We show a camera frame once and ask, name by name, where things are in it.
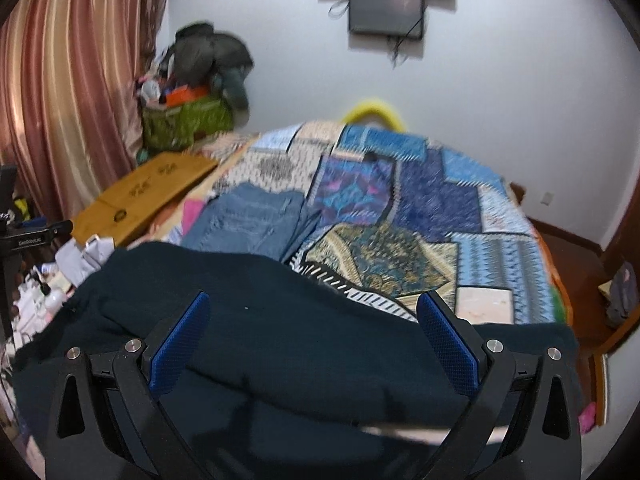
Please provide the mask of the bamboo lap desk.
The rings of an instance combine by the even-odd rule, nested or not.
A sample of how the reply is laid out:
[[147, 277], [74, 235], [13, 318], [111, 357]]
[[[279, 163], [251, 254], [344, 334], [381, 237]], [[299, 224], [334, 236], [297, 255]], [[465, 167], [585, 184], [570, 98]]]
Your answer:
[[217, 166], [213, 159], [165, 152], [131, 171], [73, 220], [72, 237], [85, 244], [93, 235], [111, 237], [116, 247], [140, 237], [156, 215]]

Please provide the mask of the grey backpack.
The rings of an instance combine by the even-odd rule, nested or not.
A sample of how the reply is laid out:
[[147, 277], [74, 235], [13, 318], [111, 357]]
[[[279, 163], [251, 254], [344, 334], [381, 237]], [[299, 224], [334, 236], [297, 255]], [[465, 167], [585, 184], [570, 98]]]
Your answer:
[[625, 262], [616, 272], [610, 287], [610, 304], [606, 309], [608, 322], [620, 326], [638, 306], [639, 292], [634, 267]]

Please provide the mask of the pink croc shoe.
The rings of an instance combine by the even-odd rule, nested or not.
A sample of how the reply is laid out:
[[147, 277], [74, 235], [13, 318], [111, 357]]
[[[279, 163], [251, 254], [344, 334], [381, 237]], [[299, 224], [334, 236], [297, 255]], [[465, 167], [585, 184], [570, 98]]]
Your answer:
[[597, 422], [597, 403], [590, 402], [578, 416], [579, 430], [581, 434], [588, 434]]

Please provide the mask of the small wall monitor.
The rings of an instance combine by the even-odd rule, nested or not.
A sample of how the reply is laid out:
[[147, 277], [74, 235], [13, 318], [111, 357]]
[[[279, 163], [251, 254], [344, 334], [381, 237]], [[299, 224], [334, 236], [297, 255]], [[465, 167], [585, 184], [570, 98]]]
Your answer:
[[424, 36], [424, 22], [424, 0], [348, 0], [352, 34], [419, 41]]

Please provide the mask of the green storage bag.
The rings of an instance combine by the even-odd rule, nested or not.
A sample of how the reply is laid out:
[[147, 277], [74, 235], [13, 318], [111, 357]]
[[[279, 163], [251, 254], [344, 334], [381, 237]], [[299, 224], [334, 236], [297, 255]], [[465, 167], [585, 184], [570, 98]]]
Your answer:
[[228, 103], [211, 96], [163, 110], [142, 110], [143, 143], [151, 152], [181, 152], [197, 140], [233, 127]]

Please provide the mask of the wooden bed frame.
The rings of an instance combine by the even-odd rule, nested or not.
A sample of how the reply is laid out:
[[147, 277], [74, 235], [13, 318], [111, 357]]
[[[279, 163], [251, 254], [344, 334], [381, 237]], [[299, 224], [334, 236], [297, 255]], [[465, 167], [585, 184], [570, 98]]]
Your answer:
[[541, 245], [552, 262], [556, 286], [565, 302], [566, 319], [580, 345], [578, 373], [589, 402], [597, 403], [597, 422], [605, 421], [605, 369], [603, 355], [619, 346], [639, 321], [631, 313], [622, 325], [608, 324], [605, 296], [599, 286], [629, 262], [639, 269], [639, 193], [634, 192], [626, 214], [608, 248], [578, 235], [533, 222]]

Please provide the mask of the folded blue jeans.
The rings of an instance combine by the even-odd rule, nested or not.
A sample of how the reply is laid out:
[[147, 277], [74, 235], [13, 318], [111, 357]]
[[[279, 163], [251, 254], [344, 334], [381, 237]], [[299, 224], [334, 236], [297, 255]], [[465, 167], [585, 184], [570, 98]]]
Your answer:
[[181, 246], [196, 252], [288, 260], [319, 224], [321, 212], [299, 191], [268, 192], [243, 182], [210, 200]]

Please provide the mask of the pink striped curtain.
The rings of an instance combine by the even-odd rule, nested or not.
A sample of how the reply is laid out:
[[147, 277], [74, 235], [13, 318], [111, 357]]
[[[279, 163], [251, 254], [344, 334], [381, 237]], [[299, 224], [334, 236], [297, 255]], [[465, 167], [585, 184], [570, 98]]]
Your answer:
[[1, 160], [50, 220], [73, 217], [134, 168], [134, 82], [167, 0], [17, 0], [1, 25]]

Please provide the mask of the dark navy pants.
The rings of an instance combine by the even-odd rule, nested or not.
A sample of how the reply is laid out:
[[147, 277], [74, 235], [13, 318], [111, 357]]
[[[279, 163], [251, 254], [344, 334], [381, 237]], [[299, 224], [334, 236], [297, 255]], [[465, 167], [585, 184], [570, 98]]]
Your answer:
[[[360, 304], [262, 256], [148, 243], [114, 252], [16, 354], [17, 406], [44, 459], [67, 351], [114, 352], [198, 292], [210, 301], [208, 324], [160, 405], [206, 479], [420, 479], [469, 403], [417, 316]], [[568, 327], [472, 326], [512, 352], [559, 349], [577, 408]], [[519, 398], [506, 398], [478, 469], [497, 454]]]

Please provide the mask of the dark jacket pile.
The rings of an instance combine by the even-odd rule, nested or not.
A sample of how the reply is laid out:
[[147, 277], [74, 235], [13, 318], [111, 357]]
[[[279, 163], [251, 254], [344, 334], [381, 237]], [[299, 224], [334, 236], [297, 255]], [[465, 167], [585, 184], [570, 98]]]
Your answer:
[[172, 74], [180, 84], [194, 88], [205, 84], [216, 74], [239, 70], [245, 76], [254, 66], [244, 42], [226, 32], [216, 32], [209, 22], [195, 22], [175, 34], [175, 42], [167, 49], [160, 73]]

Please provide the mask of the pink cloth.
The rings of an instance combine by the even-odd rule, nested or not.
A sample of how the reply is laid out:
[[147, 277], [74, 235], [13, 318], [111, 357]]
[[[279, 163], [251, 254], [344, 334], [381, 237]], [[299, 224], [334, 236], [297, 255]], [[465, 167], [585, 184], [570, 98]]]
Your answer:
[[181, 229], [183, 235], [186, 235], [186, 233], [190, 231], [195, 221], [198, 220], [198, 217], [204, 207], [204, 200], [186, 200], [184, 202], [181, 218]]

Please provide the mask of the wall power outlet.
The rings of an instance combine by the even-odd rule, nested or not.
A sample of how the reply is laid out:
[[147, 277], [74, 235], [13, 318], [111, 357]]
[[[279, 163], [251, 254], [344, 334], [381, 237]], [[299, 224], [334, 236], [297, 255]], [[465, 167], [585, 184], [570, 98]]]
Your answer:
[[553, 200], [553, 194], [551, 192], [545, 192], [544, 195], [541, 197], [541, 203], [549, 206], [552, 203]]

